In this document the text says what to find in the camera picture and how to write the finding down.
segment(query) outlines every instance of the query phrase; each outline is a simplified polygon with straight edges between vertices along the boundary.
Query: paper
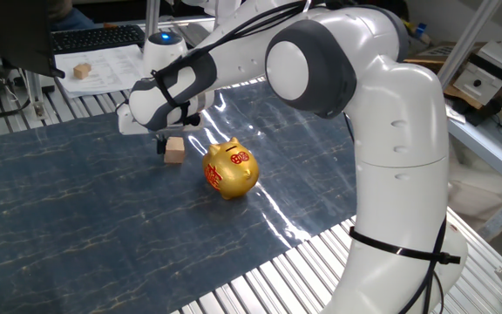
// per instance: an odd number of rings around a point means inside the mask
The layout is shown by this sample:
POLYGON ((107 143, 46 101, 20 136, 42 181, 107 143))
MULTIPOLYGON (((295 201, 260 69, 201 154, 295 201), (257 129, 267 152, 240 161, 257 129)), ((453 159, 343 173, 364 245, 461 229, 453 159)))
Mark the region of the paper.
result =
POLYGON ((70 98, 131 89, 143 78, 143 54, 135 44, 55 58, 58 69, 65 72, 59 82, 70 98), (90 64, 92 70, 85 79, 75 78, 73 68, 83 63, 90 64))

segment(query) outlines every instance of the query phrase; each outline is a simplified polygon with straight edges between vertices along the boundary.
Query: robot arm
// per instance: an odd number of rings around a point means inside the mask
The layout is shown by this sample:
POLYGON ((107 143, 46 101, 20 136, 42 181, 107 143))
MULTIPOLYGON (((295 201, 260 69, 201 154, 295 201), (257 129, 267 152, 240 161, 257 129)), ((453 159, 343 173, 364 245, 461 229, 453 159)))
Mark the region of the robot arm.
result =
MULTIPOLYGON (((262 12, 291 5, 248 0, 197 49, 218 43, 262 12)), ((398 63, 406 51, 404 27, 386 10, 315 7, 174 61, 159 72, 162 82, 138 82, 130 104, 118 110, 120 125, 130 112, 153 131, 182 123, 207 107, 195 96, 264 73, 276 95, 295 109, 322 118, 345 111, 356 137, 356 232, 398 249, 355 240, 323 313, 418 314, 440 301, 432 270, 448 291, 464 267, 467 245, 444 224, 448 133, 441 87, 427 69, 398 63), (459 264, 436 266, 435 259, 404 253, 438 256, 441 250, 460 256, 459 264), (431 298, 424 304, 414 296, 426 283, 431 298)))

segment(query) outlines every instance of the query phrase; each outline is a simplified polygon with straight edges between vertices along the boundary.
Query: white box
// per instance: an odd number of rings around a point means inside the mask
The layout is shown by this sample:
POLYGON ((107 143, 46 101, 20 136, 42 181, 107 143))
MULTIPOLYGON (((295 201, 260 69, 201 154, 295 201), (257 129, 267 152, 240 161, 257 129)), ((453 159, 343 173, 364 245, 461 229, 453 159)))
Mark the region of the white box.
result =
POLYGON ((479 59, 483 59, 483 63, 487 66, 477 67, 468 62, 465 70, 454 82, 454 86, 480 104, 486 105, 502 87, 502 79, 488 72, 493 72, 490 67, 502 72, 502 47, 495 42, 489 42, 476 55, 479 59))

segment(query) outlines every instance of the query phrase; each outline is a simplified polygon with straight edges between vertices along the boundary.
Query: wooden block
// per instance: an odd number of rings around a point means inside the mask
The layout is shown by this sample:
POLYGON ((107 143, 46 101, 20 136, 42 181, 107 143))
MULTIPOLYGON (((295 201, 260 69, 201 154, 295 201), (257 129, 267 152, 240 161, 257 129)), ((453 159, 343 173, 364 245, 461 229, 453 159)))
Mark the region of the wooden block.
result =
POLYGON ((81 64, 77 65, 73 68, 73 74, 77 79, 86 79, 88 73, 92 70, 91 65, 89 64, 81 64))
POLYGON ((165 163, 183 163, 185 158, 185 145, 183 138, 171 137, 166 143, 166 153, 164 154, 165 163))

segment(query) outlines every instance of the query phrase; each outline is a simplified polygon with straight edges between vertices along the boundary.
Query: black keyboard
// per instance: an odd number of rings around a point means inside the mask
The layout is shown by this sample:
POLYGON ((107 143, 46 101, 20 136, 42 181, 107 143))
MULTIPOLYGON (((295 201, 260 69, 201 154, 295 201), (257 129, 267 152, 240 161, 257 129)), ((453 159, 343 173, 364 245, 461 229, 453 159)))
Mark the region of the black keyboard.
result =
POLYGON ((58 31, 53 37, 53 53, 64 54, 145 44, 145 33, 137 25, 81 31, 58 31))

